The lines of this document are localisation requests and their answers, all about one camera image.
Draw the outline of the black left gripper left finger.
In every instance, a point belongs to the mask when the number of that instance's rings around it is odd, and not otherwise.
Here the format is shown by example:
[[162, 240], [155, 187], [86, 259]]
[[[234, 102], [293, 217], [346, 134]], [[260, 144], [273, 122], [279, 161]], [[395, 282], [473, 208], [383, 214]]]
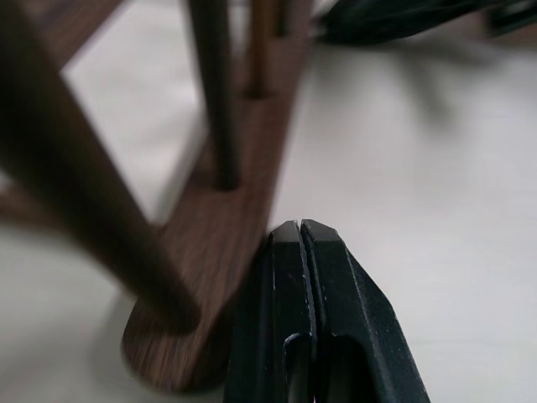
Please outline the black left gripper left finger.
[[240, 296], [223, 403], [314, 403], [315, 307], [296, 221], [268, 236]]

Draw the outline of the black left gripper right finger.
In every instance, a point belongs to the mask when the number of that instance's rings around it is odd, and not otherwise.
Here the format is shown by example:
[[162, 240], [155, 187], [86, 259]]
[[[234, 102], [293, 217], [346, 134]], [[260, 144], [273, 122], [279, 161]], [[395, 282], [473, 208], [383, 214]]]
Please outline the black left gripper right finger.
[[315, 403], [431, 403], [388, 298], [333, 228], [300, 228], [317, 325]]

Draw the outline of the blurred black ribbed object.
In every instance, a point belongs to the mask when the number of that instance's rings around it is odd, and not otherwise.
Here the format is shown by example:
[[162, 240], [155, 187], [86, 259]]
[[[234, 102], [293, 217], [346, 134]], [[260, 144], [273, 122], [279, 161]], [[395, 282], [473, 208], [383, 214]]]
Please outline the blurred black ribbed object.
[[537, 24], [537, 0], [336, 0], [316, 26], [329, 44], [368, 46], [423, 33], [484, 13], [491, 36]]

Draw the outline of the brown wooden dish rack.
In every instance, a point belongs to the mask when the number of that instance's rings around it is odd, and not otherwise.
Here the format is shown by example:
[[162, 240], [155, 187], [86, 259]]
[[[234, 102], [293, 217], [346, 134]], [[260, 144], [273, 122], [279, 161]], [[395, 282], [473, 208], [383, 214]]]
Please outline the brown wooden dish rack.
[[228, 0], [187, 0], [201, 81], [201, 149], [168, 220], [143, 216], [59, 69], [68, 29], [121, 0], [0, 0], [0, 219], [72, 234], [136, 296], [122, 339], [143, 381], [201, 390], [226, 372], [232, 316], [263, 242], [315, 0], [249, 0], [232, 53]]

